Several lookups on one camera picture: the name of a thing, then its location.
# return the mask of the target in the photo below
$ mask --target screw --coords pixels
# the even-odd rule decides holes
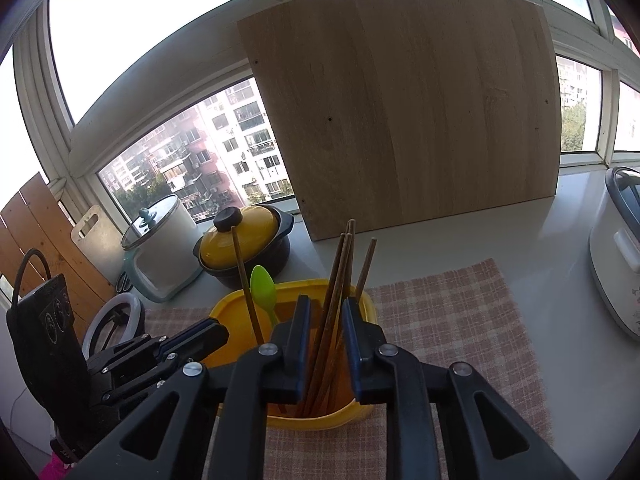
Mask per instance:
[[[264,343],[258,348],[260,355],[276,355],[278,353],[278,345],[274,343]]]
[[[474,371],[470,364],[462,361],[453,363],[451,365],[451,369],[453,370],[453,373],[459,375],[460,377],[469,377],[469,375],[471,375],[471,372]]]
[[[202,365],[197,362],[187,363],[182,367],[182,373],[189,377],[195,377],[202,373]]]
[[[378,352],[384,357],[393,357],[394,355],[398,355],[398,347],[391,343],[384,343],[378,347]]]

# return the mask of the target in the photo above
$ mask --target black pot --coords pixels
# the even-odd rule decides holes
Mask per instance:
[[[278,221],[278,230],[271,241],[253,258],[244,263],[247,276],[251,276],[252,270],[256,265],[261,265],[272,278],[275,278],[284,269],[284,266],[289,259],[290,243],[289,233],[293,229],[293,215],[285,213],[273,207],[271,205],[263,205],[271,211]],[[211,269],[207,267],[200,258],[200,244],[202,243],[202,237],[196,242],[193,247],[193,255],[198,259],[200,266],[207,274],[215,276],[220,283],[233,290],[242,288],[240,282],[240,273],[238,272],[238,266],[227,267],[226,269]]]

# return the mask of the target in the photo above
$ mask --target white countertop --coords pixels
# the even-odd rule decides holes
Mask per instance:
[[[640,429],[640,345],[606,311],[591,279],[588,237],[604,171],[561,176],[554,198],[362,233],[354,268],[378,238],[367,286],[419,278],[493,258],[532,340],[554,449],[582,480],[606,478]],[[337,239],[312,243],[300,216],[278,282],[327,277]],[[202,274],[158,308],[213,307],[229,289]]]

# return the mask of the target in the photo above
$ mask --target black lid knob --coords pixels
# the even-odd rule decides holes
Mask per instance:
[[[221,233],[231,231],[242,221],[242,212],[235,206],[225,207],[213,218],[213,225]]]

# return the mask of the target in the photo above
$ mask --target lid knob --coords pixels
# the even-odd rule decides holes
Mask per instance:
[[[145,225],[148,225],[149,227],[153,227],[153,225],[156,223],[154,218],[158,213],[156,213],[155,211],[150,212],[149,209],[147,209],[146,207],[143,207],[142,209],[140,209],[138,213],[140,215],[140,218],[142,218],[142,222],[140,222],[140,227],[144,227]]]
[[[235,206],[225,207],[213,219],[213,225],[221,233],[231,231],[242,221],[242,212]]]

